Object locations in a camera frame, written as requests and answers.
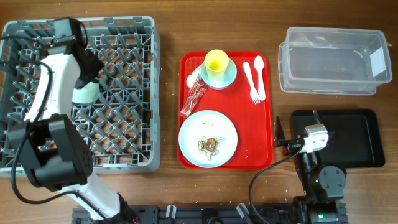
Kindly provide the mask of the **light blue small bowl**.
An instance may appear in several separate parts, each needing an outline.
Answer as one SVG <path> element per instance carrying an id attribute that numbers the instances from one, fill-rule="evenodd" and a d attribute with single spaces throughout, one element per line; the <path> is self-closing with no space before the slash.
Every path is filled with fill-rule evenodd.
<path id="1" fill-rule="evenodd" d="M 205 63 L 203 62 L 200 70 L 201 79 L 212 89 L 222 90 L 230 86 L 237 76 L 237 68 L 231 58 L 229 58 L 229 64 L 226 67 L 224 76 L 220 80 L 211 79 L 206 71 Z"/>

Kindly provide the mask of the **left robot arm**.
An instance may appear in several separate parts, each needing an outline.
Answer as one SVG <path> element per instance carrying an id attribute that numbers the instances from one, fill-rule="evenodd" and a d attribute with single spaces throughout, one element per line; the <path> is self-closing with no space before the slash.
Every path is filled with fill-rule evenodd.
<path id="1" fill-rule="evenodd" d="M 23 122 L 8 134 L 16 151 L 11 168 L 14 194 L 32 205 L 68 195 L 97 223 L 139 223 L 138 215 L 123 197 L 93 172 L 90 148 L 70 119 L 78 82 L 89 84 L 103 64 L 91 62 L 83 44 L 75 40 L 48 44 L 40 56 L 37 64 L 41 74 L 34 102 Z M 24 197 L 16 182 L 18 164 L 34 187 L 45 187 L 55 195 L 42 200 Z"/>

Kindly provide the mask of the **yellow plastic cup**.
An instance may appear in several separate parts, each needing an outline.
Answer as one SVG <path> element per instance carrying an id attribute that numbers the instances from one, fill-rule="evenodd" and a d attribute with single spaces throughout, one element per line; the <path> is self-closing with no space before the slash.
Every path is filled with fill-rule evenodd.
<path id="1" fill-rule="evenodd" d="M 229 57 L 222 50 L 211 50 L 205 55 L 205 68 L 208 76 L 219 80 L 223 78 L 226 68 L 229 64 Z"/>

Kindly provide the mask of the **mint green bowl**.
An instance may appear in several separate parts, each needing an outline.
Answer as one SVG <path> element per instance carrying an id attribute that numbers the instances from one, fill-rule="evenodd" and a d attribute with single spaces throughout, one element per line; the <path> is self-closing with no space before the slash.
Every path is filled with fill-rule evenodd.
<path id="1" fill-rule="evenodd" d="M 88 104 L 95 102 L 100 94 L 100 84 L 89 82 L 81 89 L 74 89 L 73 91 L 73 103 Z"/>

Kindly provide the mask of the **white plastic fork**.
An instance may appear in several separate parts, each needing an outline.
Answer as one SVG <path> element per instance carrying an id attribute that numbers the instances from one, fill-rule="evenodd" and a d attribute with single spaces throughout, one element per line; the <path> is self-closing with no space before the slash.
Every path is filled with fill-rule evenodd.
<path id="1" fill-rule="evenodd" d="M 252 99 L 252 101 L 254 102 L 254 104 L 259 104 L 261 101 L 259 99 L 259 95 L 257 90 L 254 87 L 254 82 L 253 82 L 253 78 L 252 78 L 252 72 L 251 72 L 251 68 L 248 62 L 243 62 L 243 70 L 244 73 L 246 75 L 246 78 L 248 80 L 249 83 L 249 87 L 250 87 L 250 97 Z"/>

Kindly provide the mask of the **white plastic spoon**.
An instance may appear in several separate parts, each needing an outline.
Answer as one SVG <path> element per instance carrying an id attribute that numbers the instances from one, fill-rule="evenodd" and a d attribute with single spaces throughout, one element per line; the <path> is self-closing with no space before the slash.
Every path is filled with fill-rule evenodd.
<path id="1" fill-rule="evenodd" d="M 259 99 L 261 101 L 264 101 L 266 99 L 264 80 L 262 76 L 262 71 L 264 69 L 264 61 L 262 57 L 259 55 L 254 59 L 254 68 L 257 71 Z"/>

